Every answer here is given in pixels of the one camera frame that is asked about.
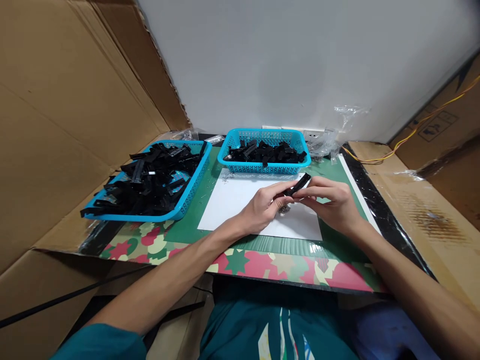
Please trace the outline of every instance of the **workbench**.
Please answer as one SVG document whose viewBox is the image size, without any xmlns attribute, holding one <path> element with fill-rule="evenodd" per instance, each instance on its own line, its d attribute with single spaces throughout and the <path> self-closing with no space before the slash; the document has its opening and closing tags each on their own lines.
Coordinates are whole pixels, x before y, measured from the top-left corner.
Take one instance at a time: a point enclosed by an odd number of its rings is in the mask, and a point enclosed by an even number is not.
<svg viewBox="0 0 480 360">
<path fill-rule="evenodd" d="M 210 136 L 201 134 L 200 139 Z M 218 143 L 213 148 L 205 172 L 211 175 L 202 179 L 187 214 L 178 222 L 178 226 L 171 220 L 157 223 L 102 221 L 80 246 L 79 253 L 102 259 L 159 265 L 205 236 L 208 231 L 197 230 L 197 225 L 208 202 L 208 194 L 212 191 L 208 189 L 213 188 L 217 180 L 215 176 L 218 175 L 215 174 L 219 173 L 218 168 L 221 170 L 216 161 L 221 145 Z M 356 183 L 356 191 L 360 191 L 361 200 L 368 206 L 370 213 L 367 215 L 370 218 L 373 215 L 383 236 L 433 277 L 422 256 L 370 181 L 364 167 L 346 154 L 343 154 L 343 159 L 350 170 L 350 180 Z M 308 172 L 313 176 L 331 177 L 325 173 L 328 169 L 326 165 L 322 166 L 316 170 L 315 165 L 312 165 Z M 257 239 L 256 246 L 253 246 L 252 240 L 259 235 L 249 235 L 221 254 L 207 271 L 320 290 L 388 296 L 388 289 L 362 251 L 323 222 L 320 222 L 320 230 L 323 236 L 321 242 L 300 239 L 287 242 L 283 238 L 264 236 Z"/>
</svg>

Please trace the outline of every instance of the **blue basket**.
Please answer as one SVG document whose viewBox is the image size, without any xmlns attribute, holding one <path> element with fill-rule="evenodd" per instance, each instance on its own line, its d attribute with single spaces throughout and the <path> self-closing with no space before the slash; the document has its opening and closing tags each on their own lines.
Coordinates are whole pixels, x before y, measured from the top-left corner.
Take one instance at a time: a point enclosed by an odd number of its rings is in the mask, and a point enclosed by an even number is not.
<svg viewBox="0 0 480 360">
<path fill-rule="evenodd" d="M 204 144 L 204 141 L 181 141 L 181 140 L 162 140 L 162 141 L 156 141 L 150 144 L 148 149 L 144 151 L 146 153 L 147 151 L 150 150 L 153 144 L 158 144 L 158 143 L 163 143 L 167 148 L 170 148 L 172 146 L 176 147 L 181 147 L 183 144 L 187 144 L 191 148 L 191 153 L 192 154 L 199 154 L 200 150 L 202 149 L 202 145 Z M 195 192 L 197 191 L 197 188 L 199 187 L 200 181 L 204 177 L 205 170 L 207 169 L 207 166 L 209 165 L 210 161 L 210 151 L 212 150 L 212 144 L 207 142 L 205 151 L 203 153 L 203 157 L 200 160 L 200 163 L 198 164 L 198 167 L 195 170 L 195 173 L 191 177 L 190 182 L 186 186 L 185 191 L 183 192 L 182 196 L 180 197 L 180 200 L 176 204 L 175 208 L 170 211 L 169 213 L 162 215 L 162 216 L 146 216 L 146 215 L 118 215 L 118 214 L 104 214 L 104 215 L 93 215 L 93 214 L 85 214 L 85 218 L 87 219 L 98 219 L 98 220 L 109 220 L 109 221 L 125 221 L 125 222 L 153 222 L 153 223 L 159 223 L 165 220 L 180 220 L 181 218 L 184 217 L 185 213 L 187 212 L 190 203 L 192 202 L 192 199 L 195 195 Z M 116 181 L 125 181 L 128 180 L 129 176 L 124 173 L 123 171 L 119 173 L 117 176 L 115 176 L 110 183 L 114 183 Z M 189 179 L 189 175 L 182 172 L 182 171 L 177 171 L 173 175 L 173 180 L 171 182 L 177 181 L 179 179 L 185 179 L 187 181 Z M 173 192 L 177 192 L 181 187 L 179 186 L 178 188 L 174 189 Z M 109 200 L 113 201 L 115 200 L 111 196 L 107 195 L 107 192 L 105 189 L 102 189 L 97 195 L 93 197 L 92 200 L 85 206 L 86 208 L 94 208 L 94 202 L 96 200 Z"/>
<path fill-rule="evenodd" d="M 290 164 L 269 162 L 267 167 L 263 167 L 261 162 L 225 161 L 224 157 L 229 154 L 229 147 L 232 149 L 238 149 L 240 147 L 240 140 L 244 140 L 246 144 L 251 140 L 256 140 L 257 145 L 263 141 L 273 147 L 280 144 L 280 142 L 286 142 L 299 154 L 305 151 L 306 156 L 301 163 Z M 238 128 L 230 130 L 226 135 L 226 139 L 218 153 L 218 162 L 225 165 L 233 173 L 298 174 L 301 168 L 310 165 L 312 158 L 310 158 L 304 135 L 300 131 Z"/>
</svg>

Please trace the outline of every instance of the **plastic bag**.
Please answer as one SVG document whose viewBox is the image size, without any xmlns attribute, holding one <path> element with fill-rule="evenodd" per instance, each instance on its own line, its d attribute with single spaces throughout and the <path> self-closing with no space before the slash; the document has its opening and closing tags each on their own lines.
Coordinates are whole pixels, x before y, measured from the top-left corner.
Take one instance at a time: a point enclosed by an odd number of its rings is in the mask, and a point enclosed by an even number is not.
<svg viewBox="0 0 480 360">
<path fill-rule="evenodd" d="M 336 118 L 323 134 L 308 142 L 308 151 L 313 160 L 322 161 L 330 154 L 331 163 L 337 163 L 342 145 L 349 139 L 354 121 L 357 122 L 369 113 L 369 109 L 360 106 L 339 105 L 334 108 Z"/>
<path fill-rule="evenodd" d="M 209 137 L 208 139 L 205 139 L 205 141 L 212 144 L 212 146 L 218 144 L 219 142 L 222 142 L 223 140 L 225 140 L 225 138 L 222 135 L 215 135 Z"/>
<path fill-rule="evenodd" d="M 183 140 L 183 141 L 198 141 L 199 133 L 205 131 L 196 127 L 189 127 L 182 131 L 169 131 L 156 138 L 155 141 L 160 140 Z"/>
</svg>

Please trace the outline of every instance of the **left hand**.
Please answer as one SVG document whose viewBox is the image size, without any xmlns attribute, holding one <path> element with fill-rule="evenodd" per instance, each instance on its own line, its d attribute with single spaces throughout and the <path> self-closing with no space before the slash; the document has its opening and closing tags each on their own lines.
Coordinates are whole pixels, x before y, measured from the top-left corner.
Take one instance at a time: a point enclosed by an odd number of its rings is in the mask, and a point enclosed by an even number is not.
<svg viewBox="0 0 480 360">
<path fill-rule="evenodd" d="M 290 196 L 275 199 L 274 197 L 292 188 L 297 182 L 296 180 L 277 182 L 258 189 L 243 210 L 232 218 L 237 228 L 241 229 L 243 236 L 259 233 L 270 224 L 281 207 L 293 204 L 294 199 Z"/>
</svg>

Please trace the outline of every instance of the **yellow wire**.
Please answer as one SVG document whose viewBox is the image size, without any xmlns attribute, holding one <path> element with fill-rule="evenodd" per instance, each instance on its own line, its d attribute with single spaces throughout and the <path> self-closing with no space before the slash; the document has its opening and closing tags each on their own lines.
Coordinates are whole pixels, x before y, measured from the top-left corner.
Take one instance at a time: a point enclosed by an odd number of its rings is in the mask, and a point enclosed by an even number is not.
<svg viewBox="0 0 480 360">
<path fill-rule="evenodd" d="M 471 83 L 469 86 L 467 86 L 467 88 L 465 90 L 463 90 L 457 97 L 447 101 L 446 103 L 444 103 L 442 106 L 440 106 L 438 109 L 436 109 L 434 112 L 432 112 L 430 115 L 428 116 L 425 116 L 423 119 L 421 119 L 418 124 L 416 125 L 416 127 L 412 130 L 412 132 L 410 133 L 410 135 L 408 135 L 406 138 L 400 140 L 399 142 L 397 142 L 395 144 L 395 146 L 393 147 L 393 150 L 390 151 L 389 153 L 387 153 L 384 157 L 380 157 L 380 158 L 377 158 L 377 159 L 368 159 L 368 160 L 362 160 L 362 159 L 359 159 L 358 157 L 356 157 L 355 155 L 353 155 L 347 148 L 343 147 L 342 146 L 342 149 L 345 150 L 347 152 L 347 154 L 349 154 L 352 158 L 354 158 L 355 160 L 361 162 L 361 163 L 367 163 L 367 164 L 370 164 L 370 163 L 375 163 L 373 165 L 377 165 L 379 164 L 380 162 L 382 162 L 383 160 L 385 159 L 388 159 L 389 157 L 392 157 L 393 155 L 395 155 L 395 153 L 397 152 L 398 148 L 400 146 L 402 146 L 402 144 L 406 143 L 408 139 L 410 139 L 413 135 L 415 135 L 415 133 L 417 132 L 417 130 L 419 129 L 419 127 L 425 122 L 427 121 L 428 119 L 431 119 L 432 117 L 436 116 L 438 113 L 440 113 L 443 109 L 445 109 L 449 104 L 457 101 L 458 99 L 462 98 L 466 93 L 468 93 L 475 85 L 477 85 L 477 83 L 480 81 L 480 75 L 477 76 Z"/>
</svg>

